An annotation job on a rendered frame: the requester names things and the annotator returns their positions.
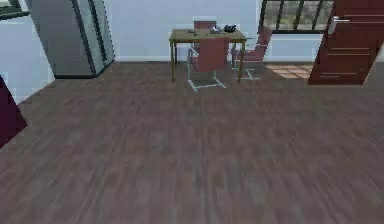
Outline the brown wooden door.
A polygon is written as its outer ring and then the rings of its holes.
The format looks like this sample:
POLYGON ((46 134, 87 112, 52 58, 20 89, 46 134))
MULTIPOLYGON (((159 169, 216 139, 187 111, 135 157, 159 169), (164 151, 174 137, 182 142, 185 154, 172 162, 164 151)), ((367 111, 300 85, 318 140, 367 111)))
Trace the brown wooden door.
POLYGON ((384 0, 334 0, 309 85, 363 85, 384 44, 384 0), (333 34, 333 16, 348 19, 333 34))

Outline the yellow wooden table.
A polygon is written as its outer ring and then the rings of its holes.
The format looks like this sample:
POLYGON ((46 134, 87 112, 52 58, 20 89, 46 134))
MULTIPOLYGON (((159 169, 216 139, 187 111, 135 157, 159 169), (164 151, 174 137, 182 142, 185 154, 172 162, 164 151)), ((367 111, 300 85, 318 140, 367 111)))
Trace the yellow wooden table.
MULTIPOLYGON (((204 39, 213 39, 218 37, 226 37, 229 39, 229 42, 236 45, 240 44, 241 49, 245 50, 245 43, 247 38, 245 35, 236 30, 233 33, 226 33, 221 31, 220 34, 211 34, 209 30, 200 29, 196 31, 196 35, 188 33, 190 29, 173 29, 169 37, 169 47, 170 47, 170 65, 171 65, 171 80, 175 82, 175 66, 177 63, 177 44, 178 43, 199 43, 204 39)), ((243 71, 243 62, 244 54, 241 54, 240 66, 238 71, 237 80, 240 80, 241 74, 243 71)))

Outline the red metal-frame chair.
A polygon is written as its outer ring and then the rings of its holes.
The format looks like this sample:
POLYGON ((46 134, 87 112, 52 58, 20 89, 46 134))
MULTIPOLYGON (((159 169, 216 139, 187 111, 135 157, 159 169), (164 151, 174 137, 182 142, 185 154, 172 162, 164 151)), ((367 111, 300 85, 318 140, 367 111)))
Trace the red metal-frame chair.
POLYGON ((224 71, 228 54, 230 39, 226 37, 208 38, 200 41, 200 50, 197 56, 191 49, 187 55, 187 81, 195 93, 201 88, 225 85, 217 78, 218 71, 224 71), (213 73, 212 84, 196 85, 192 78, 193 71, 197 73, 213 73))
POLYGON ((238 70, 240 65, 241 54, 244 54, 244 62, 246 63, 262 63, 266 54, 268 44, 272 37, 272 30, 263 26, 258 31, 257 41, 250 44, 250 49, 242 50, 232 47, 231 49, 231 65, 233 70, 238 70))
POLYGON ((216 24, 217 24, 216 21, 195 21, 194 22, 194 29, 195 30, 200 30, 200 29, 210 30, 216 24))

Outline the black-framed window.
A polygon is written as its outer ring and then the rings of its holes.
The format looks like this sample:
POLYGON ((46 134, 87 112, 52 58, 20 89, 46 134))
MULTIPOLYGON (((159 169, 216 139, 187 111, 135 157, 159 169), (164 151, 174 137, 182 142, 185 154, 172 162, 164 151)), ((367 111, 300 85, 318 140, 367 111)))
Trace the black-framed window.
POLYGON ((30 12, 23 10, 19 0, 0 0, 0 21, 28 16, 30 12))
POLYGON ((259 27, 273 34, 321 34, 334 0, 262 0, 259 27))

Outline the grey glass-front cabinet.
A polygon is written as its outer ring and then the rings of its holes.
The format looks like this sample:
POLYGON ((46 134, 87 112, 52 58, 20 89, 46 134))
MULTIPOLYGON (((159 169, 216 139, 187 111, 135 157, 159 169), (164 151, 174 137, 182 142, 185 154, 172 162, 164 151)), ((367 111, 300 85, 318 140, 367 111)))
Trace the grey glass-front cabinet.
POLYGON ((114 61, 105 0, 25 0, 56 79, 98 77, 114 61))

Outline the dark maroon furniture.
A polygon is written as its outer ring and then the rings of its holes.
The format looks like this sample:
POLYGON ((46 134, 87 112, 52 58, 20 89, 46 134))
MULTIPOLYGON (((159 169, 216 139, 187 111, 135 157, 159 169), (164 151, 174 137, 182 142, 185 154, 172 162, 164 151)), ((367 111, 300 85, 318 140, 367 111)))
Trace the dark maroon furniture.
POLYGON ((26 126, 25 118, 0 75, 0 149, 26 126))

